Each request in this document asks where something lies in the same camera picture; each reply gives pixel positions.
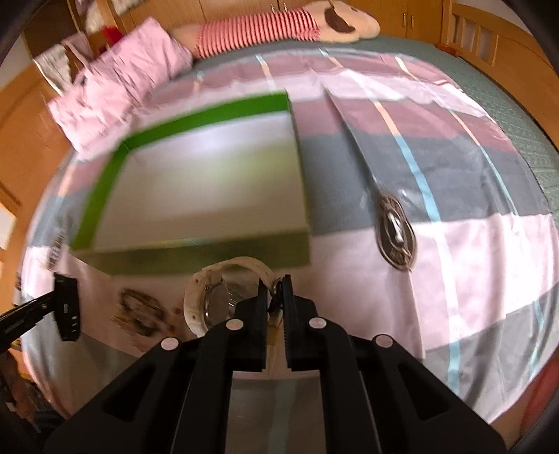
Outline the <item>white wristwatch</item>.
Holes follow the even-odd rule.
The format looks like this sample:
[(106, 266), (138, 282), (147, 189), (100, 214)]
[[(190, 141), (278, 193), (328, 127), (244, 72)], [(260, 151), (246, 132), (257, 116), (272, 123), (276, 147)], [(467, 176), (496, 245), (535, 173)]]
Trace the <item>white wristwatch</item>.
[(235, 257), (204, 267), (187, 283), (183, 313), (189, 330), (200, 338), (234, 316), (237, 303), (258, 291), (259, 283), (275, 293), (278, 277), (263, 262)]

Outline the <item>green white cardboard box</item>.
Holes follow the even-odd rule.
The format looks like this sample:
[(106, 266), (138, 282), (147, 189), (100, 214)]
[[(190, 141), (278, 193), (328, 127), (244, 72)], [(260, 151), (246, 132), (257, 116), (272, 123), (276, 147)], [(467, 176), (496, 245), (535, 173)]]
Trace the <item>green white cardboard box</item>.
[(237, 256), (310, 260), (289, 97), (249, 96), (124, 139), (93, 188), (73, 255), (111, 275), (194, 273)]

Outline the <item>plaid bed quilt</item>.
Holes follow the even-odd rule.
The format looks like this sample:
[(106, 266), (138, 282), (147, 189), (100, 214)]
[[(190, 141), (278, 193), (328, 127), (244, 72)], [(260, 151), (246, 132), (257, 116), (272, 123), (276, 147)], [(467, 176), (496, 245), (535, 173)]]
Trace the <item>plaid bed quilt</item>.
[(558, 211), (513, 129), (457, 73), (401, 54), (285, 50), (50, 102), (69, 159), (44, 195), (21, 292), (77, 278), (81, 339), (23, 339), (71, 414), (169, 334), (189, 278), (236, 256), (288, 272), (349, 333), (392, 335), (495, 420), (558, 346)]

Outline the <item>wooden bed headboard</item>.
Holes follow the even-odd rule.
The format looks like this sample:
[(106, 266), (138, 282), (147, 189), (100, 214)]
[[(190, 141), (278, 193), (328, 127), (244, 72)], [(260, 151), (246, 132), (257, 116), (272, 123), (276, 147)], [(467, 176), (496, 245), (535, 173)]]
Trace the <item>wooden bed headboard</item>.
[(1, 251), (1, 309), (12, 307), (26, 235), (35, 209), (70, 150), (48, 111), (57, 96), (34, 64), (1, 90), (1, 204), (15, 216)]

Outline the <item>pink pillow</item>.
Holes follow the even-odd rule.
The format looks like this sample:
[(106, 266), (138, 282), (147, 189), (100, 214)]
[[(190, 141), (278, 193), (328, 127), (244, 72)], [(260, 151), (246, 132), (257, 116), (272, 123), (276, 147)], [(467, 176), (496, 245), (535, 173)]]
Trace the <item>pink pillow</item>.
[(189, 49), (148, 18), (85, 65), (48, 110), (79, 159), (89, 161), (131, 130), (135, 111), (150, 94), (192, 66)]

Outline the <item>striped plush dog toy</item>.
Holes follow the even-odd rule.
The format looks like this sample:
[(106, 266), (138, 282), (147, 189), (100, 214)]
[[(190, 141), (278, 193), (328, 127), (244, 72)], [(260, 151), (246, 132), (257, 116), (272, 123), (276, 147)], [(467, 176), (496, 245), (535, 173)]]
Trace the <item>striped plush dog toy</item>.
[(198, 60), (260, 44), (350, 44), (379, 34), (375, 18), (341, 1), (315, 1), (301, 8), (188, 24), (172, 31), (173, 38)]

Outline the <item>wooden bed footboard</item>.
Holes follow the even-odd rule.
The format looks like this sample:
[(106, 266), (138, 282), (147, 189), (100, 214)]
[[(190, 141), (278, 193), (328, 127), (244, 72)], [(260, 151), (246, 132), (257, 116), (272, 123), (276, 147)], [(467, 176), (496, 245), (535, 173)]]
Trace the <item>wooden bed footboard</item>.
[(505, 90), (558, 144), (558, 76), (534, 37), (490, 12), (445, 1), (442, 44)]

